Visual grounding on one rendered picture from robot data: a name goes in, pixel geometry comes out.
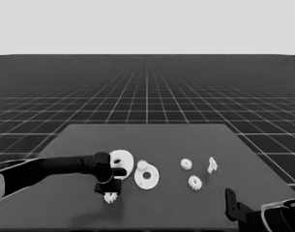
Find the large thick white disc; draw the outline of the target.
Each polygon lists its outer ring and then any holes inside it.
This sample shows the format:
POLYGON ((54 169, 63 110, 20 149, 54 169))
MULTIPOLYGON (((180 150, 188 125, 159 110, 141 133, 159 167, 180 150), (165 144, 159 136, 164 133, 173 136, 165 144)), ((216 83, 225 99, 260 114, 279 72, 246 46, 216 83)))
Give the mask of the large thick white disc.
POLYGON ((124 179, 128 178, 134 167, 133 155, 127 150, 114 150, 110 154, 110 165, 112 168, 124 168, 127 174, 124 179))

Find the small white T-shaped piece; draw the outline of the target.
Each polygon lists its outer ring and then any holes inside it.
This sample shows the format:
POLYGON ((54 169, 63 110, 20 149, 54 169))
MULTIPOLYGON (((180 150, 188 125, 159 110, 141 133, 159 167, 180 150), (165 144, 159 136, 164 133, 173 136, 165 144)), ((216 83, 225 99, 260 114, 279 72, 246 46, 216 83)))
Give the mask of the small white T-shaped piece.
POLYGON ((208 173, 211 174, 213 171, 216 171, 218 169, 218 165, 213 157, 209 158, 209 166, 208 166, 208 173))

